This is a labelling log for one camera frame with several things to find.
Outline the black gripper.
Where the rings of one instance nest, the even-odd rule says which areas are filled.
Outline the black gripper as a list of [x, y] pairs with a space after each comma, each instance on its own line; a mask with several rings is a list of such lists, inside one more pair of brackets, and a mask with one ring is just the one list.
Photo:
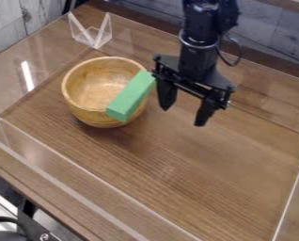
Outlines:
[[218, 109], [227, 109], [231, 94], [236, 90], [234, 83], [212, 67], [199, 79], [179, 71], [179, 58], [168, 55], [155, 55], [152, 76], [156, 80], [160, 108], [167, 111], [178, 98], [178, 90], [199, 98], [202, 106], [198, 110], [195, 125], [202, 127]]

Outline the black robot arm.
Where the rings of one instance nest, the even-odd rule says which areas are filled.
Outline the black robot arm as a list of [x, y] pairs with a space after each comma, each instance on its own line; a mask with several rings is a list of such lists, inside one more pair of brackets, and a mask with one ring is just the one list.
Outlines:
[[170, 109], [183, 90], [202, 100], [195, 125], [204, 126], [214, 113], [228, 108], [236, 90], [218, 70], [218, 59], [230, 67], [242, 60], [242, 46], [228, 37], [239, 22], [240, 8], [238, 0], [182, 0], [182, 8], [180, 55], [155, 55], [152, 75], [160, 108]]

